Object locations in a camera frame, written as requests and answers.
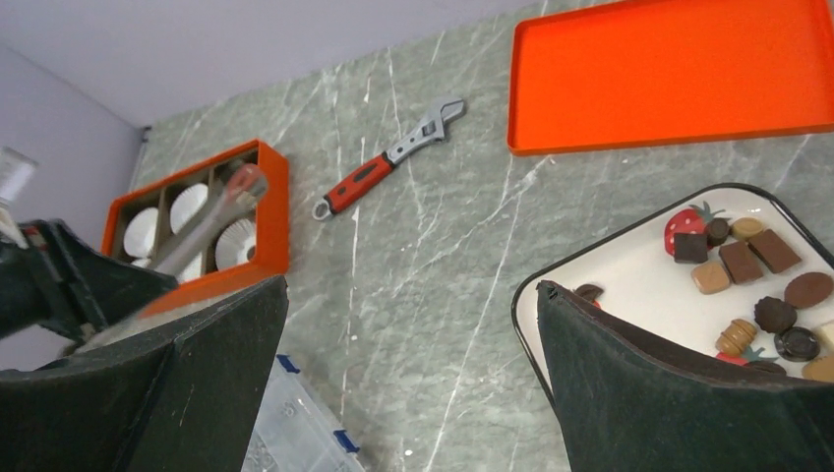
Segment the metal tongs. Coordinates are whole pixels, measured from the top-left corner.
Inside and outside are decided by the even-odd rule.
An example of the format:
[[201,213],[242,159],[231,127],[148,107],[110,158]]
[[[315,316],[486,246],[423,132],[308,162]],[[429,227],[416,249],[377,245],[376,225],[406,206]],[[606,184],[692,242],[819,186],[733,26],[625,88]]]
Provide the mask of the metal tongs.
[[150,259],[148,270],[176,276],[227,225],[253,210],[268,191],[268,177],[254,163],[240,163],[209,182],[205,203]]

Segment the orange flat tray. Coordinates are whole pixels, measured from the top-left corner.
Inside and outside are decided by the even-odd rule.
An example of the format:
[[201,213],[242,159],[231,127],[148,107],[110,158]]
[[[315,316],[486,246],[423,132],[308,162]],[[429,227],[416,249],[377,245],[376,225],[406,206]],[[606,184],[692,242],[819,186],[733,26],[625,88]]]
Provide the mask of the orange flat tray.
[[516,155],[829,132],[828,1],[617,1],[520,22]]

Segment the orange chocolate box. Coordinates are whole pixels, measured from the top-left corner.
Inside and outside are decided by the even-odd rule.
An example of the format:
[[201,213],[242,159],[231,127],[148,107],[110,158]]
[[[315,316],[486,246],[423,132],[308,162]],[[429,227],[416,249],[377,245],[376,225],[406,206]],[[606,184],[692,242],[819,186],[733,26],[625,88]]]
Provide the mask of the orange chocolate box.
[[147,207],[158,209],[155,244],[151,254],[157,251],[175,235],[169,224],[169,212],[174,199],[183,190],[197,183],[209,186],[211,180],[220,178],[235,163],[254,163],[268,177],[266,195],[253,210],[239,218],[249,218],[255,222],[257,244],[254,257],[242,265],[226,270],[217,269],[214,247],[220,234],[230,224],[227,225],[202,252],[204,275],[199,279],[180,283],[176,290],[148,305],[143,312],[145,317],[210,301],[246,288],[264,278],[287,272],[290,265],[289,163],[280,153],[258,140],[233,147],[116,199],[110,206],[101,251],[104,255],[122,262],[133,263],[140,260],[126,254],[123,236],[129,221]]

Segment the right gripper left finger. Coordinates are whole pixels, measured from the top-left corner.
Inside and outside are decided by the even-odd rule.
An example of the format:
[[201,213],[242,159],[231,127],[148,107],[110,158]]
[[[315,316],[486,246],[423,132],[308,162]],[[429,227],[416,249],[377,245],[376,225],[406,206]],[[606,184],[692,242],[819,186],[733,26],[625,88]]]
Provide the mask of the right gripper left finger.
[[288,312],[283,276],[1,374],[5,471],[238,471]]

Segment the dark square chocolate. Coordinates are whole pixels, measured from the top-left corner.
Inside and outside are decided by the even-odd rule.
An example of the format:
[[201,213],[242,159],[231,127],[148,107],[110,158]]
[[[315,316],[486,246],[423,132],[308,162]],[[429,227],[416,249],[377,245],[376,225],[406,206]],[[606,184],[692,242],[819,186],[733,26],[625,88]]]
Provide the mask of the dark square chocolate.
[[708,261],[708,237],[706,234],[675,233],[673,257],[678,264],[703,264]]

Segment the brown rectangular chocolate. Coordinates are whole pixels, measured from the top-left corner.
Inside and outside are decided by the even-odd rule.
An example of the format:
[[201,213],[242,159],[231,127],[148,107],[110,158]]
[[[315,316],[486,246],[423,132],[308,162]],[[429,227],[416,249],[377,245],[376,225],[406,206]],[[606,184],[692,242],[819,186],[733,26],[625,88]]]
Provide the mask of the brown rectangular chocolate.
[[782,273],[802,262],[802,258],[772,229],[751,236],[747,244],[772,273]]

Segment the strawberry print white tray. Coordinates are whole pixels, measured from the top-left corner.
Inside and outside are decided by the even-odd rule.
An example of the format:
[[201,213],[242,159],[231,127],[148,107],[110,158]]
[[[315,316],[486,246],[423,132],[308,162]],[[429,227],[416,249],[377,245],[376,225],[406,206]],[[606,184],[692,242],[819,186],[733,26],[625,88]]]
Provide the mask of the strawberry print white tray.
[[[788,271],[748,284],[702,294],[692,265],[677,264],[662,238],[668,221],[693,207],[710,207],[735,220],[754,217],[777,233],[802,259]],[[754,186],[722,183],[703,188],[633,225],[530,275],[515,292],[510,315],[540,385],[552,393],[538,329],[537,286],[550,280],[574,289],[584,283],[602,288],[603,311],[699,354],[715,358],[715,342],[733,319],[751,320],[764,296],[780,297],[788,283],[810,271],[833,272],[833,252],[772,194]]]

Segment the dark leaf chocolate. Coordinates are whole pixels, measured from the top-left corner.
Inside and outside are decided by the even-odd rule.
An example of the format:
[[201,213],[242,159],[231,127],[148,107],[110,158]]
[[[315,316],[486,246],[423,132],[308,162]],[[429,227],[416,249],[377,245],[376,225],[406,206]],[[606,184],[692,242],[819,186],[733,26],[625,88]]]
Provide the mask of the dark leaf chocolate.
[[595,305],[598,304],[598,300],[604,292],[605,290],[601,286],[593,283],[582,284],[573,290],[573,293],[578,297]]

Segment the brown oval chocolate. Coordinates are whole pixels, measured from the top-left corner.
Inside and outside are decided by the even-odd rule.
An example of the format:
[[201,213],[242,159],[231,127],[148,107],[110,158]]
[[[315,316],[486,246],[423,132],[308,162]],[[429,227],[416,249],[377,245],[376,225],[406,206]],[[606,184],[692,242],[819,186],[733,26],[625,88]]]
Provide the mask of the brown oval chocolate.
[[784,300],[796,309],[814,307],[833,293],[833,277],[819,271],[806,272],[792,279],[784,290]]

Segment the caramel square chocolate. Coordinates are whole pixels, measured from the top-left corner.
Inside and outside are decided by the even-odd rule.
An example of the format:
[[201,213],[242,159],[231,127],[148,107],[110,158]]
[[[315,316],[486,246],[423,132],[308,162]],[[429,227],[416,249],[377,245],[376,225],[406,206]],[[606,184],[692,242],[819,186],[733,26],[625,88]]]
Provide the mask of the caramel square chocolate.
[[696,266],[690,276],[697,290],[704,295],[719,293],[732,285],[730,276],[719,261]]

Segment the white paper cup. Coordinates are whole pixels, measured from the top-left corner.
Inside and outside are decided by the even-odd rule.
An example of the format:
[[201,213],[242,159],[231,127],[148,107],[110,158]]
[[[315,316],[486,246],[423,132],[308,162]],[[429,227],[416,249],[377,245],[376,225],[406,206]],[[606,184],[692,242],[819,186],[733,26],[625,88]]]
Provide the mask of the white paper cup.
[[187,283],[199,279],[204,275],[204,255],[198,253],[186,267],[176,276],[180,283]]
[[252,219],[242,218],[230,224],[218,237],[214,260],[218,270],[226,270],[248,263],[255,255],[256,225]]
[[133,258],[149,258],[155,244],[158,209],[147,207],[139,211],[128,223],[123,248]]
[[176,234],[196,215],[208,198],[209,187],[197,183],[183,190],[173,201],[169,212],[171,231]]

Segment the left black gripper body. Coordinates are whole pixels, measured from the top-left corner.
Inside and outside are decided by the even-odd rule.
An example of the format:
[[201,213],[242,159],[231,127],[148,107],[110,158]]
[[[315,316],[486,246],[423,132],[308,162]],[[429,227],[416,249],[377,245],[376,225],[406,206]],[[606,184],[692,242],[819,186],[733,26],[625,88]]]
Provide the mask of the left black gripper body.
[[107,257],[60,219],[21,225],[23,248],[1,236],[1,336],[39,325],[85,342],[178,287],[173,275]]

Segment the clear plastic screw box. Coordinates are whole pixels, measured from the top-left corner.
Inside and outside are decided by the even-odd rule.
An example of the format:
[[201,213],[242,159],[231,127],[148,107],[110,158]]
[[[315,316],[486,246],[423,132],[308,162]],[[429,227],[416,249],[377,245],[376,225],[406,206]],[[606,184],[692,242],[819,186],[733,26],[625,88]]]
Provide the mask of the clear plastic screw box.
[[244,471],[362,471],[360,446],[284,354],[275,356]]

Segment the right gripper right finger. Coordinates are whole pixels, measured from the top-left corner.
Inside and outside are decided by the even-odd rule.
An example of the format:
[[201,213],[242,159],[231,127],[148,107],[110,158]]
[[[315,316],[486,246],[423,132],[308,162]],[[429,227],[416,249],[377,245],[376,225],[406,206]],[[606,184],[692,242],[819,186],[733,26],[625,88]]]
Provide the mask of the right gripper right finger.
[[829,471],[833,387],[734,365],[537,287],[538,330],[575,471]]

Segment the red handled adjustable wrench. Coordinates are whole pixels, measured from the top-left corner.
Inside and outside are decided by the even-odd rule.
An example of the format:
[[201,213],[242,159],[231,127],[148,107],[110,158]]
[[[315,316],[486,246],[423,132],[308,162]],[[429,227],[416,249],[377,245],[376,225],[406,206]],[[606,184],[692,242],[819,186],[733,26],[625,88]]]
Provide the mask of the red handled adjustable wrench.
[[435,99],[418,124],[398,142],[364,162],[324,194],[312,209],[312,217],[325,221],[345,211],[386,178],[410,155],[447,140],[447,124],[466,112],[465,100],[445,95]]

